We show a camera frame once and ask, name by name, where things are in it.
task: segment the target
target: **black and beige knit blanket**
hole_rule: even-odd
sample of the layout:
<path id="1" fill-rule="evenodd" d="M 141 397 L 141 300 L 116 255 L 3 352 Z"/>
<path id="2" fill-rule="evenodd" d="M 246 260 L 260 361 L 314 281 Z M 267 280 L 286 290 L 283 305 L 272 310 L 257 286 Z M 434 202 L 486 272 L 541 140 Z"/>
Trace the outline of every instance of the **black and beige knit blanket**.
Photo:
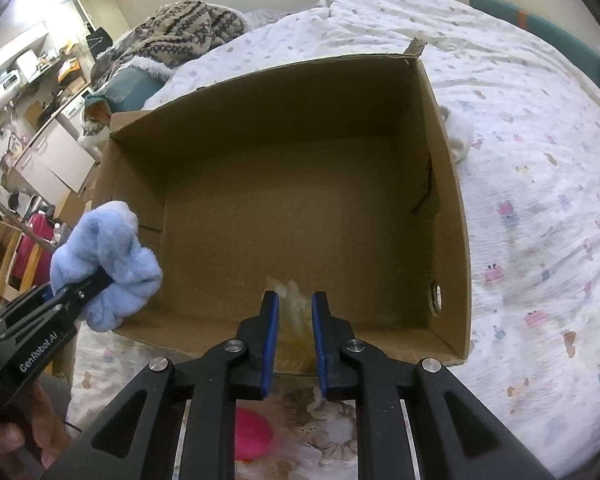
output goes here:
<path id="1" fill-rule="evenodd" d="M 165 5 L 98 58 L 91 83 L 94 90 L 101 88 L 135 57 L 177 68 L 241 36 L 245 28 L 243 18 L 226 7 L 197 0 Z"/>

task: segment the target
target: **bed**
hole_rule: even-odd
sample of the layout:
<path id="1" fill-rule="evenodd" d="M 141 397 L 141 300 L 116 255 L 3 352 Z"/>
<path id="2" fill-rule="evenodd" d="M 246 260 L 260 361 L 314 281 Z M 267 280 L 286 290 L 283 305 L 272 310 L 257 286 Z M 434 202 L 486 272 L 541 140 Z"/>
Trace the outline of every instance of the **bed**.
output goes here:
<path id="1" fill-rule="evenodd" d="M 403 52 L 413 36 L 429 43 L 422 60 L 438 102 L 475 128 L 458 164 L 472 351 L 452 371 L 563 476 L 600 451 L 600 89 L 562 54 L 453 0 L 320 0 L 185 64 L 144 108 L 280 64 Z M 160 354 L 81 329 L 70 422 L 87 424 Z M 285 451 L 238 465 L 238 478 L 355 478 L 350 406 L 316 396 L 280 379 L 261 409 L 277 413 Z"/>

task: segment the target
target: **silver bolt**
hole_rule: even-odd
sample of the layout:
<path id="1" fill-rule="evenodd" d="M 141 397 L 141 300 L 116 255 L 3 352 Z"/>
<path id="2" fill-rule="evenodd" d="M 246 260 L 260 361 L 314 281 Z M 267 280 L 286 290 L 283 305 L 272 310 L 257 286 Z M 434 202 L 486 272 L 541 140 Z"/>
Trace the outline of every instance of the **silver bolt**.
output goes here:
<path id="1" fill-rule="evenodd" d="M 426 359 L 424 359 L 422 361 L 422 367 L 427 372 L 434 374 L 434 373 L 440 371 L 440 368 L 442 368 L 442 365 L 440 364 L 440 361 L 438 361 L 437 359 L 434 359 L 433 357 L 427 357 Z"/>
<path id="2" fill-rule="evenodd" d="M 239 339 L 229 339 L 226 343 L 224 343 L 224 349 L 227 352 L 236 353 L 244 348 L 244 343 Z"/>
<path id="3" fill-rule="evenodd" d="M 169 366 L 169 361 L 166 357 L 155 357 L 149 361 L 149 368 L 152 372 L 161 372 Z"/>
<path id="4" fill-rule="evenodd" d="M 349 352 L 358 353 L 366 348 L 366 344 L 364 341 L 360 341 L 360 339 L 349 339 L 344 343 L 344 348 L 349 350 Z"/>

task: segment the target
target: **patterned blanket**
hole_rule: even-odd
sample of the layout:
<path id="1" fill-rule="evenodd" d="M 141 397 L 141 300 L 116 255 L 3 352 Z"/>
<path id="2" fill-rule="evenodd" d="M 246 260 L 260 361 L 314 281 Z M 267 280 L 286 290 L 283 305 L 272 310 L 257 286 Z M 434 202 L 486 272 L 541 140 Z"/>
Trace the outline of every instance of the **patterned blanket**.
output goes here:
<path id="1" fill-rule="evenodd" d="M 98 57 L 91 70 L 91 83 L 96 94 L 105 96 L 103 90 L 116 72 L 138 59 L 150 60 L 152 72 L 158 67 L 162 75 L 170 74 L 245 30 L 244 17 L 227 7 L 197 0 L 167 4 Z M 84 135 L 94 136 L 108 126 L 111 110 L 98 107 L 87 110 L 86 115 Z"/>

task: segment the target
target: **metal rod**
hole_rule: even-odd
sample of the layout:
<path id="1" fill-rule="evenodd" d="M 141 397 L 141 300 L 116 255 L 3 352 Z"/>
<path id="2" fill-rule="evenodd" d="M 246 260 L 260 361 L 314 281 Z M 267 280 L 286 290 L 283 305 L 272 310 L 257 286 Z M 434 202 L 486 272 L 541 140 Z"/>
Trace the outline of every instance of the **metal rod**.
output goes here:
<path id="1" fill-rule="evenodd" d="M 39 246 L 41 246 L 45 251 L 48 251 L 51 254 L 53 254 L 56 251 L 56 248 L 53 247 L 53 245 L 48 240 L 39 237 L 31 229 L 29 229 L 29 226 L 18 220 L 18 217 L 14 215 L 11 211 L 9 211 L 9 209 L 5 207 L 4 204 L 2 204 L 2 202 L 0 202 L 0 212 L 3 213 L 9 220 L 11 220 L 15 227 L 20 229 L 29 238 L 32 238 L 32 240 L 35 241 L 35 243 L 37 243 Z"/>

